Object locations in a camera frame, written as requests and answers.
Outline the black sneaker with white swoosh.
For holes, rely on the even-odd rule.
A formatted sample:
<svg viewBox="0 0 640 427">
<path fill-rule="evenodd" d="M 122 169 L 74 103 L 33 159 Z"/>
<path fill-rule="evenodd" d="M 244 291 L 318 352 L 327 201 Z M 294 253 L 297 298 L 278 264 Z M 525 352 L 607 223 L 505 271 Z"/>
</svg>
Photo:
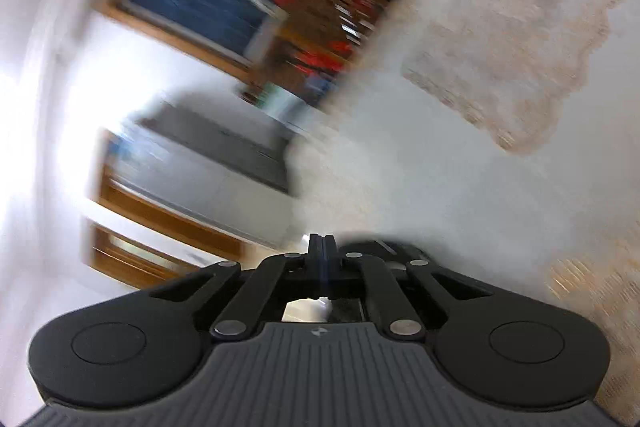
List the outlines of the black sneaker with white swoosh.
<svg viewBox="0 0 640 427">
<path fill-rule="evenodd" d="M 371 255 L 382 259 L 393 268 L 401 265 L 410 265 L 413 261 L 430 263 L 427 253 L 420 248 L 405 242 L 391 241 L 390 239 L 353 239 L 341 243 L 337 247 L 341 256 L 347 254 Z"/>
</svg>

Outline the silver refrigerator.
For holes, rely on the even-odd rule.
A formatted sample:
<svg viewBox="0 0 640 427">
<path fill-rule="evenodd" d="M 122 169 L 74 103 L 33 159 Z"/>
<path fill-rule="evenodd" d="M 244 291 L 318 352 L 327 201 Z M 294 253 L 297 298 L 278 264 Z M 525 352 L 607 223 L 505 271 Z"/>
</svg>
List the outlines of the silver refrigerator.
<svg viewBox="0 0 640 427">
<path fill-rule="evenodd" d="M 291 129 L 255 106 L 210 119 L 162 102 L 108 144 L 115 182 L 179 215 L 277 249 L 290 238 Z"/>
</svg>

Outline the white green carton box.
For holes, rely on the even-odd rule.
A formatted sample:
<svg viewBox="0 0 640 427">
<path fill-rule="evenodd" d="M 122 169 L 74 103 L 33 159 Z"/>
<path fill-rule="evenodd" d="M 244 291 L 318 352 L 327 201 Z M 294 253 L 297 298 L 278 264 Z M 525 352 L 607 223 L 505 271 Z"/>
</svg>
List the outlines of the white green carton box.
<svg viewBox="0 0 640 427">
<path fill-rule="evenodd" d="M 293 110 L 304 105 L 304 101 L 297 95 L 271 82 L 262 89 L 256 103 L 267 116 L 281 122 L 289 121 Z"/>
</svg>

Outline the brown wooden chair far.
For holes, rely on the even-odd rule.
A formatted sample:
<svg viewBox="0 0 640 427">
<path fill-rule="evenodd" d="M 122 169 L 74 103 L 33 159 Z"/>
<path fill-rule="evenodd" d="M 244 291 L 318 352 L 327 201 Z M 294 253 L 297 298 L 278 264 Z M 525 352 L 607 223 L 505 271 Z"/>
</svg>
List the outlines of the brown wooden chair far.
<svg viewBox="0 0 640 427">
<path fill-rule="evenodd" d="M 303 72 L 336 75 L 369 38 L 387 0 L 296 0 L 286 9 L 277 38 Z"/>
</svg>

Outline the black bicycle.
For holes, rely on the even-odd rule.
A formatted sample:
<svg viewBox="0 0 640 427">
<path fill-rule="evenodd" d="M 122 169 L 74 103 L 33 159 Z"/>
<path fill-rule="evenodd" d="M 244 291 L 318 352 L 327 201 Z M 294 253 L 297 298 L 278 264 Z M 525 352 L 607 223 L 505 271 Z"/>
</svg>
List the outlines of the black bicycle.
<svg viewBox="0 0 640 427">
<path fill-rule="evenodd" d="M 285 14 L 277 34 L 278 86 L 308 102 L 310 84 L 334 85 L 372 34 L 390 0 L 272 0 Z"/>
</svg>

